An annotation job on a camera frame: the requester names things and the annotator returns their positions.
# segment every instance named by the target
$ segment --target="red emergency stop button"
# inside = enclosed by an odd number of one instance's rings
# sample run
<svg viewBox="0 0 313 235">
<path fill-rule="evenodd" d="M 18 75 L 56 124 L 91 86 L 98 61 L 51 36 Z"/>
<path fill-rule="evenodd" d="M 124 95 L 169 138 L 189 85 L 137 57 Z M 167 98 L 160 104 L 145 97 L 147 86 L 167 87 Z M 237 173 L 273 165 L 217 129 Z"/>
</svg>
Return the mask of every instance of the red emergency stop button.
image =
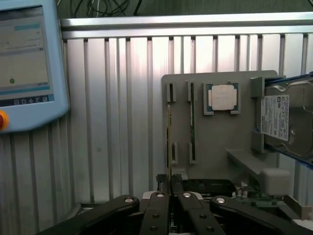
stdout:
<svg viewBox="0 0 313 235">
<path fill-rule="evenodd" d="M 5 130 L 9 124 L 9 117 L 5 111 L 0 110 L 0 130 Z"/>
</svg>

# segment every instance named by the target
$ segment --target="hard drive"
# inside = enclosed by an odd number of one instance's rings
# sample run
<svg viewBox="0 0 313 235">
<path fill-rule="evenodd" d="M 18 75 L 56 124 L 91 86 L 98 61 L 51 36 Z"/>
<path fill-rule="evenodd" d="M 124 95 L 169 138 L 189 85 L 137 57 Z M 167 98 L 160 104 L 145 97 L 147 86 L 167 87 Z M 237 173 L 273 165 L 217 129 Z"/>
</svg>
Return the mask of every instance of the hard drive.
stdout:
<svg viewBox="0 0 313 235">
<path fill-rule="evenodd" d="M 257 107 L 257 128 L 265 134 L 265 144 L 313 165 L 313 73 L 269 80 Z"/>
</svg>

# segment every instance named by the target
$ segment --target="silver bolt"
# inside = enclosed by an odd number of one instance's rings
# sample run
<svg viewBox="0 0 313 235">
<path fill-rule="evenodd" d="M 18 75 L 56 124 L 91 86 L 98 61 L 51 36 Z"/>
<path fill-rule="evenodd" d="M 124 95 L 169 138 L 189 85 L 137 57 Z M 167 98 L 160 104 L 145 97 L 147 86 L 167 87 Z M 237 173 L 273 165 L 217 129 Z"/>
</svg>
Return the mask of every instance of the silver bolt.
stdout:
<svg viewBox="0 0 313 235">
<path fill-rule="evenodd" d="M 216 201 L 217 201 L 218 203 L 225 203 L 225 199 L 220 198 L 220 197 L 217 198 Z"/>
<path fill-rule="evenodd" d="M 188 192 L 185 192 L 185 193 L 183 194 L 183 196 L 188 198 L 188 197 L 191 197 L 191 194 L 188 193 Z"/>
</svg>

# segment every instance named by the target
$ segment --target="screen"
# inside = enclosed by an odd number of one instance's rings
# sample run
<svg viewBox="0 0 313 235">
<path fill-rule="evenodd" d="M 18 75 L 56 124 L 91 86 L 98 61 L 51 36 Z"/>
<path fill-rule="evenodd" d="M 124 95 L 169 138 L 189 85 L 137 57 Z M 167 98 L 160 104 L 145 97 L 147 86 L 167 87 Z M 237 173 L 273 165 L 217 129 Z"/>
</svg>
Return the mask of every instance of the screen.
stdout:
<svg viewBox="0 0 313 235">
<path fill-rule="evenodd" d="M 42 7 L 0 12 L 0 106 L 53 101 Z"/>
</svg>

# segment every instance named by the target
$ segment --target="hard drive label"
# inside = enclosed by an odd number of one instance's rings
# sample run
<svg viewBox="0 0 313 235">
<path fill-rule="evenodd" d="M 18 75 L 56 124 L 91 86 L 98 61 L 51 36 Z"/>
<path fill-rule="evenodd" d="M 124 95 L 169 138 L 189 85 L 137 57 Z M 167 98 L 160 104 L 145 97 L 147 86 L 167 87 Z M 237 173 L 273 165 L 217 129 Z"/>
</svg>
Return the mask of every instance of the hard drive label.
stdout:
<svg viewBox="0 0 313 235">
<path fill-rule="evenodd" d="M 289 95 L 267 95 L 262 98 L 261 133 L 288 141 Z"/>
</svg>

